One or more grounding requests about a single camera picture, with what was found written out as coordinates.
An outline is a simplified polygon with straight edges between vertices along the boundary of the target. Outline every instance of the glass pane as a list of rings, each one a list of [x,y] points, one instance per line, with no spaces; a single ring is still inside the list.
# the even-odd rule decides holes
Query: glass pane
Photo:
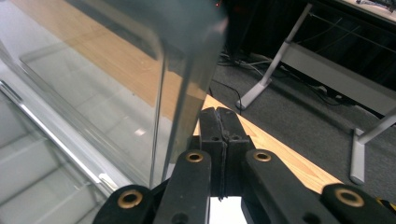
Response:
[[[131,183],[161,183],[168,163],[189,145],[222,47],[227,20],[215,4],[0,4],[2,57],[13,72]],[[23,95],[18,85],[12,88]],[[28,102],[32,96],[22,98]],[[31,107],[38,119],[48,119],[39,106]],[[73,150],[98,170],[93,175],[106,169],[84,148]],[[103,174],[116,188],[125,183]]]
[[[105,196],[0,92],[0,222],[92,223]]]

